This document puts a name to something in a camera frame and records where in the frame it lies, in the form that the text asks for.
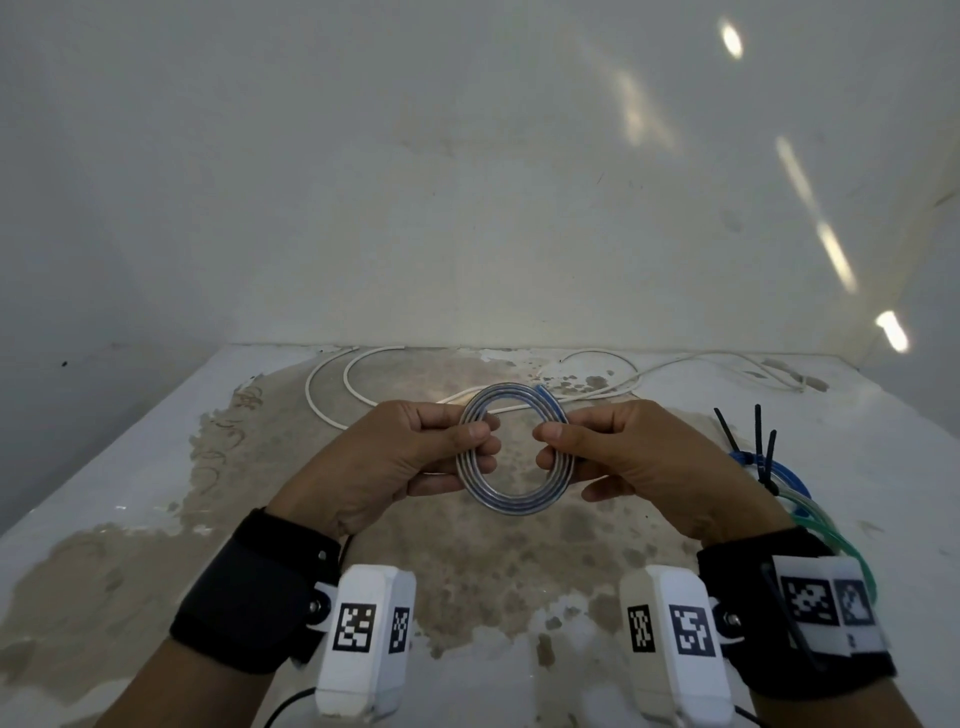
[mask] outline white sensor device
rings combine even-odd
[[[665,566],[628,573],[620,580],[620,611],[640,712],[685,728],[729,726],[730,683],[700,578]]]
[[[400,707],[417,577],[356,564],[340,577],[315,699],[320,715],[372,722]]]

